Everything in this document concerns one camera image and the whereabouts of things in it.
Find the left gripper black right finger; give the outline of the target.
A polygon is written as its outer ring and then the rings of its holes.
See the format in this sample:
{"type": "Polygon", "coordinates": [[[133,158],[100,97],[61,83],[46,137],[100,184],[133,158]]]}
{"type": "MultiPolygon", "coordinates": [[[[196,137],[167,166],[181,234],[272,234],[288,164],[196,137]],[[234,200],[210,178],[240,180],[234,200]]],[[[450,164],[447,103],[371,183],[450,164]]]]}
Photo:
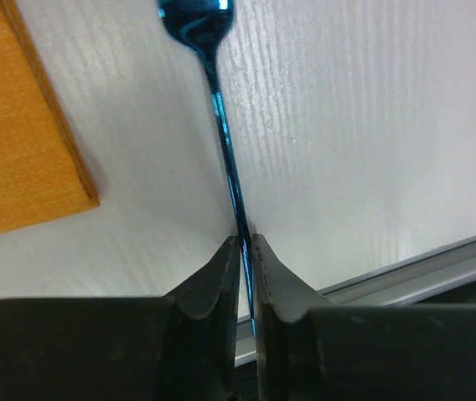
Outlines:
{"type": "Polygon", "coordinates": [[[476,400],[476,304],[343,306],[252,240],[262,400],[476,400]]]}

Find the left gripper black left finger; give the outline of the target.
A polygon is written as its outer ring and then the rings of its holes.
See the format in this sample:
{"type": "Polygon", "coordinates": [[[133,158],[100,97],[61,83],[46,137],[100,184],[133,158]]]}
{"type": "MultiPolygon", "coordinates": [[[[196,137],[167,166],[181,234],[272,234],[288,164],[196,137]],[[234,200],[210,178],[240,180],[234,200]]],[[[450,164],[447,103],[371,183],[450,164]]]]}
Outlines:
{"type": "Polygon", "coordinates": [[[0,299],[0,400],[226,400],[239,244],[162,297],[0,299]]]}

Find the orange Mickey Mouse placemat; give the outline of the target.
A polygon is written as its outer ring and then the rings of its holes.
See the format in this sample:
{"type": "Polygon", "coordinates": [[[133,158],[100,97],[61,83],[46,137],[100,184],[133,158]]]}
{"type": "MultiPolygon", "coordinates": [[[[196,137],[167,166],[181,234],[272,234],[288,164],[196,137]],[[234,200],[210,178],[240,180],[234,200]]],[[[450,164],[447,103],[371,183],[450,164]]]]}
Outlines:
{"type": "Polygon", "coordinates": [[[22,14],[0,1],[0,233],[98,206],[22,14]]]}

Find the blue metal fork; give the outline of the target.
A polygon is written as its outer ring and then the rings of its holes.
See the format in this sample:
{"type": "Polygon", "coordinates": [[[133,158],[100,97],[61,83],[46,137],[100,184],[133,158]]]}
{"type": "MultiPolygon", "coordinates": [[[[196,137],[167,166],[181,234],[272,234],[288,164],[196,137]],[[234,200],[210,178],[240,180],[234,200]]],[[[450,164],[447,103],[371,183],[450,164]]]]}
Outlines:
{"type": "Polygon", "coordinates": [[[196,54],[208,82],[241,247],[251,334],[255,336],[257,323],[254,312],[251,234],[217,68],[218,49],[231,30],[235,5],[232,0],[168,0],[158,1],[157,5],[159,18],[167,33],[196,54]]]}

